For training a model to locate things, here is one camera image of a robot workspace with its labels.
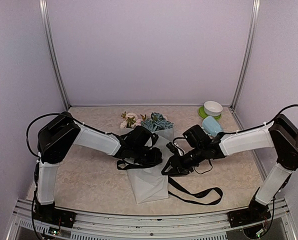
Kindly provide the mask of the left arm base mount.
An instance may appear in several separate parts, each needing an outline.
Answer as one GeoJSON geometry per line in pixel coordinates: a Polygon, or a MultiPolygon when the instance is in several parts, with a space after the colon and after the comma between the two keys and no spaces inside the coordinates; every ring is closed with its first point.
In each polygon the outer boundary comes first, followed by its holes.
{"type": "Polygon", "coordinates": [[[76,213],[56,208],[55,202],[47,205],[41,205],[37,202],[34,206],[33,218],[43,223],[72,229],[75,223],[76,213]]]}

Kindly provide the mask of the pink fake rose stem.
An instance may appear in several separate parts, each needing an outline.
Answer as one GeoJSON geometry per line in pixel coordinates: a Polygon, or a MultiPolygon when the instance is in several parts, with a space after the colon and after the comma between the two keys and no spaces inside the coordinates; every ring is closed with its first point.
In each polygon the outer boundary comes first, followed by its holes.
{"type": "Polygon", "coordinates": [[[136,120],[134,126],[141,126],[142,125],[142,122],[144,122],[145,120],[147,119],[147,115],[142,115],[140,114],[140,117],[136,120]]]}
{"type": "Polygon", "coordinates": [[[120,124],[120,129],[133,129],[136,126],[138,115],[133,112],[123,112],[121,114],[123,122],[120,124]]]}

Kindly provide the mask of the aluminium corner post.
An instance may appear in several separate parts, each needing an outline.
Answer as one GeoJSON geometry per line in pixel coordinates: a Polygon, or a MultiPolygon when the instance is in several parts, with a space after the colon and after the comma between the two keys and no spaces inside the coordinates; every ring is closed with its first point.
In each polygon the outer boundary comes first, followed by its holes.
{"type": "Polygon", "coordinates": [[[255,38],[256,30],[257,30],[260,5],[261,5],[260,0],[253,1],[250,24],[249,24],[248,34],[247,34],[247,41],[246,41],[246,46],[245,46],[245,50],[244,50],[242,65],[241,65],[239,76],[238,76],[237,86],[236,86],[236,89],[235,89],[235,92],[233,95],[233,99],[232,99],[231,105],[230,105],[230,107],[233,111],[236,111],[236,109],[237,109],[239,99],[242,94],[243,85],[245,83],[246,74],[247,74],[250,58],[252,55],[254,38],[255,38]]]}
{"type": "Polygon", "coordinates": [[[65,85],[62,79],[62,75],[61,75],[61,71],[60,71],[60,67],[57,59],[56,49],[55,49],[53,35],[52,35],[52,28],[51,28],[51,23],[49,18],[48,3],[46,0],[39,0],[38,2],[39,2],[42,24],[44,27],[44,33],[46,37],[49,57],[50,57],[52,69],[54,72],[56,84],[59,90],[60,98],[62,100],[64,109],[69,110],[71,105],[70,105],[67,91],[65,89],[65,85]]]}

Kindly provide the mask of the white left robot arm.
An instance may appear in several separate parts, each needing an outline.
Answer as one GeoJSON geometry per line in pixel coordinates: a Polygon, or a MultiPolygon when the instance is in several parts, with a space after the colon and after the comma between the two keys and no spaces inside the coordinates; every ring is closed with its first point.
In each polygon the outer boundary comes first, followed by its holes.
{"type": "Polygon", "coordinates": [[[161,151],[154,146],[158,135],[143,126],[117,135],[86,125],[67,111],[51,116],[54,118],[37,134],[38,153],[35,154],[38,158],[35,197],[41,205],[38,212],[50,223],[59,218],[58,209],[52,206],[58,167],[73,145],[100,151],[122,161],[133,159],[136,169],[151,168],[163,161],[161,151]]]}

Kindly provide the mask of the aluminium front rail frame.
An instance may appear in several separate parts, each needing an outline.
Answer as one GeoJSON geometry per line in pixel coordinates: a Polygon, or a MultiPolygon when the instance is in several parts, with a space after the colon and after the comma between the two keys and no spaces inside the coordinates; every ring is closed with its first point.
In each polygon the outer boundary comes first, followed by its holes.
{"type": "MultiPolygon", "coordinates": [[[[18,199],[7,225],[3,240],[15,240],[20,228],[33,230],[31,201],[18,199]]],[[[61,227],[60,236],[55,240],[180,240],[180,239],[225,239],[229,231],[242,231],[260,224],[231,227],[228,212],[222,210],[208,213],[182,215],[121,215],[58,207],[76,213],[72,228],[61,227]]],[[[286,201],[275,201],[274,219],[282,222],[282,237],[298,240],[295,223],[286,201]]]]}

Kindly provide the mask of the left aluminium corner post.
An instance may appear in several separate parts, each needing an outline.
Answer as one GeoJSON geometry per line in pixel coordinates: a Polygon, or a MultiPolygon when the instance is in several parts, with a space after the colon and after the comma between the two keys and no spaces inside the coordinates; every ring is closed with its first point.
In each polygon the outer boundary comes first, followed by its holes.
{"type": "Polygon", "coordinates": [[[48,3],[46,0],[39,0],[38,2],[39,2],[42,24],[44,27],[44,33],[46,37],[49,57],[50,57],[52,69],[54,72],[56,84],[59,90],[60,98],[62,100],[64,109],[69,110],[71,105],[70,105],[67,91],[65,89],[65,85],[62,79],[62,75],[61,75],[61,71],[60,71],[60,67],[57,59],[56,49],[55,49],[53,35],[52,35],[52,28],[51,28],[51,23],[49,18],[48,3]]]}

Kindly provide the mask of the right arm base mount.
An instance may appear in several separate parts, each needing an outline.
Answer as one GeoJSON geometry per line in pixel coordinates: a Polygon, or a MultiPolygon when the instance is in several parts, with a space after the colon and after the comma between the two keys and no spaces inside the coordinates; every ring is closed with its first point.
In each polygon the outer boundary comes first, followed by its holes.
{"type": "Polygon", "coordinates": [[[257,223],[272,217],[268,205],[256,201],[256,194],[247,208],[230,211],[227,215],[231,228],[257,223]]]}

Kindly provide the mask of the light blue ceramic mug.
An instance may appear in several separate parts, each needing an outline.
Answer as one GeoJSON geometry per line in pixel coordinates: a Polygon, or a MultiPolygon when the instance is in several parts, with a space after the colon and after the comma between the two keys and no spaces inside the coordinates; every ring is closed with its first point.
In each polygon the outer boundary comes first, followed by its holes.
{"type": "Polygon", "coordinates": [[[217,120],[213,116],[207,116],[202,121],[201,128],[207,135],[211,137],[215,137],[218,133],[224,131],[222,126],[217,122],[217,120]]]}

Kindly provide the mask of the white ceramic bowl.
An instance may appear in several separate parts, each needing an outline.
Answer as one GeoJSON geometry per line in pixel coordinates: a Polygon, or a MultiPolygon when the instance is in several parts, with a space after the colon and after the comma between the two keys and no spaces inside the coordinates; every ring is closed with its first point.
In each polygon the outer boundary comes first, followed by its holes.
{"type": "Polygon", "coordinates": [[[206,101],[203,104],[203,108],[204,108],[204,112],[208,116],[217,117],[217,116],[221,115],[223,112],[223,106],[216,101],[211,101],[211,100],[206,101]]]}

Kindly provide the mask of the white wrapping paper sheet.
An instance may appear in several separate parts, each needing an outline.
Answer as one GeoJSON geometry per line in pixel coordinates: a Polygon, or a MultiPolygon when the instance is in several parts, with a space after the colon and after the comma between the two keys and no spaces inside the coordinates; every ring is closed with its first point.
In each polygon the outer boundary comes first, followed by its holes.
{"type": "Polygon", "coordinates": [[[161,174],[168,159],[173,155],[167,144],[174,139],[174,128],[155,132],[158,140],[155,147],[162,153],[162,163],[151,168],[128,169],[127,175],[137,204],[164,200],[169,197],[168,177],[161,174]]]}

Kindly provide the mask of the blue fake hydrangea stem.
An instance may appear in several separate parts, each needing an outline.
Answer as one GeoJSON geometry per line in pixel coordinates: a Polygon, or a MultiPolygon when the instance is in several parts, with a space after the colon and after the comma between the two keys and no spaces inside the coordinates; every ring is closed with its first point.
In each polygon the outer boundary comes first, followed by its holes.
{"type": "Polygon", "coordinates": [[[144,116],[140,125],[150,132],[172,129],[174,123],[167,120],[161,113],[152,112],[149,117],[144,116]]]}

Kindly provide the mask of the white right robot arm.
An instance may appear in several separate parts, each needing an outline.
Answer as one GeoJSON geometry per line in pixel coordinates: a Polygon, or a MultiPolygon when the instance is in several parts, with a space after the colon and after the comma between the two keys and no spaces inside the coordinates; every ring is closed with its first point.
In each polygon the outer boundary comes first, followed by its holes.
{"type": "Polygon", "coordinates": [[[173,153],[161,173],[164,176],[186,176],[204,160],[223,159],[236,153],[264,148],[274,148],[277,161],[256,191],[250,207],[245,210],[245,218],[255,222],[264,212],[275,195],[298,169],[298,129],[281,112],[268,122],[236,132],[219,132],[210,138],[199,125],[194,125],[182,134],[191,150],[183,155],[177,147],[168,143],[167,148],[173,153]]]}

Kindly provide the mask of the right aluminium corner post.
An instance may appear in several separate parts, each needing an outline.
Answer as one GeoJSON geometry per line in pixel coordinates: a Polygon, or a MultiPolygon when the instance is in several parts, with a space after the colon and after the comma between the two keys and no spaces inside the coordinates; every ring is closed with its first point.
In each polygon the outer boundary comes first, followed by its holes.
{"type": "Polygon", "coordinates": [[[247,74],[250,58],[252,55],[254,38],[255,38],[256,30],[257,30],[260,5],[261,5],[260,0],[253,1],[250,24],[249,24],[248,34],[247,34],[247,41],[246,41],[246,46],[245,46],[245,50],[244,50],[242,65],[241,65],[239,76],[238,76],[237,86],[236,86],[236,89],[235,89],[235,92],[233,95],[233,99],[232,99],[231,105],[230,105],[230,107],[233,111],[236,111],[236,109],[237,109],[239,99],[242,94],[243,85],[245,83],[246,74],[247,74]]]}

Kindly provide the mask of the green round saucer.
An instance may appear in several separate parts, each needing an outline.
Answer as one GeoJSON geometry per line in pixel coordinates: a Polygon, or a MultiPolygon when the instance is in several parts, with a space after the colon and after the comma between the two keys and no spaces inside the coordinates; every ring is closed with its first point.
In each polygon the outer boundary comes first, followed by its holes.
{"type": "MultiPolygon", "coordinates": [[[[209,117],[209,115],[205,112],[204,106],[199,107],[199,109],[198,109],[198,115],[199,115],[201,118],[203,118],[203,119],[209,117]]],[[[219,120],[221,117],[222,117],[221,114],[220,114],[220,115],[217,115],[217,116],[213,116],[213,118],[214,118],[215,120],[219,120]]]]}

